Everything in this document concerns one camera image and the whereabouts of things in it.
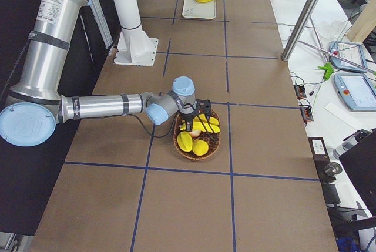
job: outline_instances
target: cardboard sheet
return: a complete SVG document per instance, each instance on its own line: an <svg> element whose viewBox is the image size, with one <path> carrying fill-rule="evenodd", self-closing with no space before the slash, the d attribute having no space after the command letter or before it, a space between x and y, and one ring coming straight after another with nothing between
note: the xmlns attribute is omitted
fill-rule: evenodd
<svg viewBox="0 0 376 252"><path fill-rule="evenodd" d="M132 117L82 120L31 252L337 251L270 1L218 0L211 21L182 18L183 1L139 0L155 64L108 58L94 93L189 76L220 116L218 151L192 162Z"/></svg>

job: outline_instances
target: table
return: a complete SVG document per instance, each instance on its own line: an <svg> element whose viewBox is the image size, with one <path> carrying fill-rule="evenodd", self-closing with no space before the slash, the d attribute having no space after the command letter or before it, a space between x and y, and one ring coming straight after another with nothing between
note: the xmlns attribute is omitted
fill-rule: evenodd
<svg viewBox="0 0 376 252"><path fill-rule="evenodd" d="M305 1L306 0L271 0L277 23L295 24ZM312 14L312 20L318 29L324 48L328 49L330 42L336 39L348 41L346 37L342 38L342 36L347 32L351 23L348 21L347 16L337 0L319 0ZM286 25L279 25L278 27L281 39L286 40L292 27ZM304 42L319 46L312 28L305 28L300 39ZM372 59L367 50L365 50L365 54L367 59ZM319 83L322 81L324 72L317 67L323 66L324 64L325 62L321 53L300 43L298 43L288 61L290 70L296 73L296 75L301 76L306 83ZM376 70L375 64L367 64L370 69ZM373 79L375 78L369 73L367 73L367 76ZM306 88L306 93L308 94L315 88L315 85L307 85ZM308 96L307 99L311 103L314 102L314 121L309 123L305 129L307 136L324 138L331 161L340 164L340 161L332 156L332 151L343 142L345 137L354 133L357 129L363 128L370 130L376 126L375 113L351 112L345 107L337 93L332 78L322 84L316 96ZM338 112L351 116L355 120L355 124L350 126L348 122L340 118L340 115L338 117L325 109L329 103L334 105L339 110ZM336 185L338 195L341 199L340 206L358 208L357 203L359 203L363 208L366 208L359 194L351 184L346 172L342 172L336 176L336 178L337 181L334 184ZM371 216L368 210L365 212L368 216Z"/></svg>
<svg viewBox="0 0 376 252"><path fill-rule="evenodd" d="M138 0L153 67L109 58L95 94L167 92L189 76L221 120L217 153L179 156L132 117L83 120L31 251L337 251L270 0ZM160 135L170 122L149 129Z"/></svg>

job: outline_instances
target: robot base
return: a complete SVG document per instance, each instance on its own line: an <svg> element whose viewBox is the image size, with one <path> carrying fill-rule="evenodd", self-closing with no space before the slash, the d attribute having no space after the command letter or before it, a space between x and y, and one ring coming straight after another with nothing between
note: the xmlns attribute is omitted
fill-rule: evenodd
<svg viewBox="0 0 376 252"><path fill-rule="evenodd" d="M157 53L158 39L148 38L148 41L154 46L154 50L135 56L135 53L132 53L132 39L130 40L130 49L128 49L123 32L121 32L114 63L118 65L153 66Z"/></svg>

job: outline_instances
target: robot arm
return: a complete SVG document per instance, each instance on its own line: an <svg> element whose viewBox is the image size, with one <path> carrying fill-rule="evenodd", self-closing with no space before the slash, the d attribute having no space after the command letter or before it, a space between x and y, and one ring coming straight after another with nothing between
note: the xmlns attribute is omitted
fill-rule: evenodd
<svg viewBox="0 0 376 252"><path fill-rule="evenodd" d="M93 117L123 116L146 112L156 125L168 120L176 112L182 116L193 115L196 111L194 84L188 77L182 76L174 80L172 90L163 96L147 92L135 95L103 95L103 96L62 96L58 122L79 120Z"/></svg>
<svg viewBox="0 0 376 252"><path fill-rule="evenodd" d="M163 96L143 93L67 98L60 95L57 88L75 22L80 7L87 3L88 0L41 0L34 30L29 35L30 44L20 82L10 88L6 108L0 112L0 135L6 141L17 146L34 146L47 140L57 123L69 119L140 112L146 112L154 124L160 125L179 111L190 131L191 122L199 112L210 114L210 103L197 104L194 84L188 77L175 79L172 90ZM132 6L137 8L135 0ZM123 22L140 22L138 9L132 12L138 17L122 18ZM130 40L146 35L141 25L127 31ZM146 49L129 49L128 46L128 50L135 53L131 58L137 58L148 49L148 46Z"/></svg>

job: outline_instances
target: blue tape line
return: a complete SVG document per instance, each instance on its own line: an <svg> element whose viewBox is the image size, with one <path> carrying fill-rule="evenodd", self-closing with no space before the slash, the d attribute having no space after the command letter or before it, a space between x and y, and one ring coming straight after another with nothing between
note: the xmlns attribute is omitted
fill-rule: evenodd
<svg viewBox="0 0 376 252"><path fill-rule="evenodd" d="M277 180L304 180L307 182L319 182L320 179L312 179L309 177L287 177L287 176L270 176L265 174L241 174L233 173L234 177L259 177L263 179L277 179Z"/></svg>
<svg viewBox="0 0 376 252"><path fill-rule="evenodd" d="M152 134L154 134L154 132L155 132L155 125L153 125L153 131L152 131ZM133 249L134 249L134 247L135 247L135 240L136 240L136 234L137 234L137 227L138 227L138 224L139 224L139 217L140 217L140 212L141 212L141 204L142 204L143 192L144 192L144 190L145 190L146 176L147 176L147 168L148 168L148 166L149 166L150 154L151 154L151 152L152 152L152 145L153 145L153 137L150 138L149 151L148 151L148 153L147 153L145 172L144 172L143 180L142 180L142 187L141 187L141 193L140 193L139 205L138 205L138 208L137 208L135 227L134 227L134 229L133 229L132 243L131 243L131 245L130 245L130 252L133 252Z"/></svg>
<svg viewBox="0 0 376 252"><path fill-rule="evenodd" d="M230 93L230 79L229 79L229 63L226 59L226 89L227 92Z"/></svg>
<svg viewBox="0 0 376 252"><path fill-rule="evenodd" d="M158 168L149 167L149 170L161 171L161 172L178 172L178 173L194 173L194 174L216 174L221 176L230 176L230 173L226 172L213 172L213 171L199 171L199 170L185 170L185 169L171 169L171 168Z"/></svg>
<svg viewBox="0 0 376 252"><path fill-rule="evenodd" d="M163 76L166 75L167 61L169 60L169 53L170 53L170 46L171 46L171 38L169 39L169 46L167 47L167 55L166 55L166 60L164 62Z"/></svg>
<svg viewBox="0 0 376 252"><path fill-rule="evenodd" d="M176 5L175 5L175 12L174 12L174 19L172 20L172 25L175 24L175 17L176 17L176 11L177 11L177 4L178 4L179 0L176 0Z"/></svg>
<svg viewBox="0 0 376 252"><path fill-rule="evenodd" d="M95 167L114 167L114 168L138 169L138 170L145 170L146 169L146 167L142 167L142 166L88 163L88 162L64 162L64 164L82 165L82 166L95 166ZM147 169L148 170L161 171L161 172L182 172L182 173L194 173L194 174L216 174L216 175L221 175L221 176L231 176L231 173L226 173L226 172L185 170L185 169L158 168L158 167L147 167ZM315 181L315 182L319 180L319 179L311 179L311 178L307 178L307 177L268 176L268 175L263 175L263 174L243 174L243 173L233 173L232 176L258 177L258 178L267 178L267 179L307 180L307 181Z"/></svg>
<svg viewBox="0 0 376 252"><path fill-rule="evenodd" d="M169 17L152 17L152 16L142 16L141 19L162 19L162 20L174 20L174 18ZM229 22L224 20L212 20L212 19L189 19L189 18L175 18L175 20L184 20L184 21L202 21L202 22Z"/></svg>
<svg viewBox="0 0 376 252"><path fill-rule="evenodd" d="M70 161L65 161L64 164L82 165L82 166L126 168L126 169L140 169L140 170L144 170L145 169L145 167L142 167L142 166L129 166L129 165L117 165L117 164L102 164L102 163L88 163L88 162L70 162Z"/></svg>
<svg viewBox="0 0 376 252"><path fill-rule="evenodd" d="M227 103L227 120L229 124L229 156L230 156L230 181L231 181L231 212L233 222L233 251L236 252L236 226L235 226L235 198L234 198L234 177L233 177L233 151L231 140L231 116L230 105Z"/></svg>
<svg viewBox="0 0 376 252"><path fill-rule="evenodd" d="M167 52L157 52L159 54L166 54ZM193 55L193 56L212 56L212 57L225 57L225 58L250 58L250 59L278 59L277 57L269 56L233 56L233 55L215 55L215 54L198 54L198 53L183 53L183 52L169 52L174 55Z"/></svg>
<svg viewBox="0 0 376 252"><path fill-rule="evenodd" d="M235 55L228 55L228 58L254 58L254 59L278 59L278 57L272 56L235 56Z"/></svg>

